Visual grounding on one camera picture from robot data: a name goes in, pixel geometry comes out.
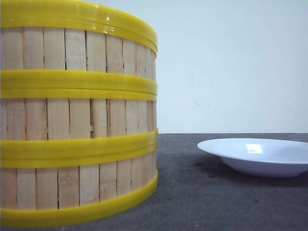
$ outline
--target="bamboo steamer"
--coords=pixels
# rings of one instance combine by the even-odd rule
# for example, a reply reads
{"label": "bamboo steamer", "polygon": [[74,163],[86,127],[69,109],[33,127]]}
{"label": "bamboo steamer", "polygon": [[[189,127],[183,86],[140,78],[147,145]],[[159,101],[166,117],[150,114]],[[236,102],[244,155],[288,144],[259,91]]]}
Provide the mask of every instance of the bamboo steamer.
{"label": "bamboo steamer", "polygon": [[[105,6],[1,1],[2,225],[94,220],[155,191],[156,92],[146,88],[156,88],[156,43],[146,23]],[[62,76],[72,85],[66,92]],[[72,93],[78,76],[81,86],[100,84]],[[140,149],[144,140],[151,148]],[[136,150],[125,150],[132,142]]]}

